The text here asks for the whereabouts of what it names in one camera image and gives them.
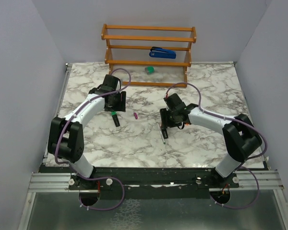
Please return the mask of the black green highlighter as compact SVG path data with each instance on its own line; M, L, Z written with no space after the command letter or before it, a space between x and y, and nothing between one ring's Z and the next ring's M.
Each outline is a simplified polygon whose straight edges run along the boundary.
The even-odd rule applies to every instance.
M112 119L114 121L115 126L119 127L120 126L120 122L119 122L117 113L116 112L111 112L111 116L112 116Z

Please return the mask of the thin white green pen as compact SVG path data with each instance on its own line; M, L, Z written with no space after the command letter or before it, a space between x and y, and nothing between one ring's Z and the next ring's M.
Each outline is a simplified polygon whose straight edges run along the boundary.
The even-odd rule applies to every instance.
M162 130L161 130L161 126L160 126L160 124L159 124L158 122L157 122L157 127L158 127L158 129L159 129L159 133L160 133L160 136L161 136L162 142L163 142L163 144L165 145L166 142L165 142L165 139L164 139L164 136L163 136Z

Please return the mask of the black orange highlighter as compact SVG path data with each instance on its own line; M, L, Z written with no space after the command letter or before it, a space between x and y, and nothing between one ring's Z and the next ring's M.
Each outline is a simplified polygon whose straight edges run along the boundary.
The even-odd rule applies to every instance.
M161 133L164 139L168 139L168 132L166 128L162 128Z

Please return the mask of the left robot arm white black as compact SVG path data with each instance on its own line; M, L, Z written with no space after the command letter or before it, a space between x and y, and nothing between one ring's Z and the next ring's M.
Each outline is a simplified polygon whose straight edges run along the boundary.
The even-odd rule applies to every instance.
M80 184L86 189L96 185L96 177L92 174L95 167L84 156L84 128L101 111L126 111L126 92L115 76L105 75L103 83L91 89L76 109L53 118L50 125L48 153L57 164L68 164L80 174Z

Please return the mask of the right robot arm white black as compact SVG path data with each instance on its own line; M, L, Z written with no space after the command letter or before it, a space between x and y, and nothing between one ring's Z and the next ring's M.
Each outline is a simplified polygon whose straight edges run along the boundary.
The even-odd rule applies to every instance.
M160 109L163 139L168 138L168 128L177 127L182 130L186 124L205 127L223 135L227 155L211 175L211 182L215 187L224 186L228 182L228 176L262 145L260 135L245 114L214 114L201 109L197 104L186 105L176 93L165 97L164 101L167 107Z

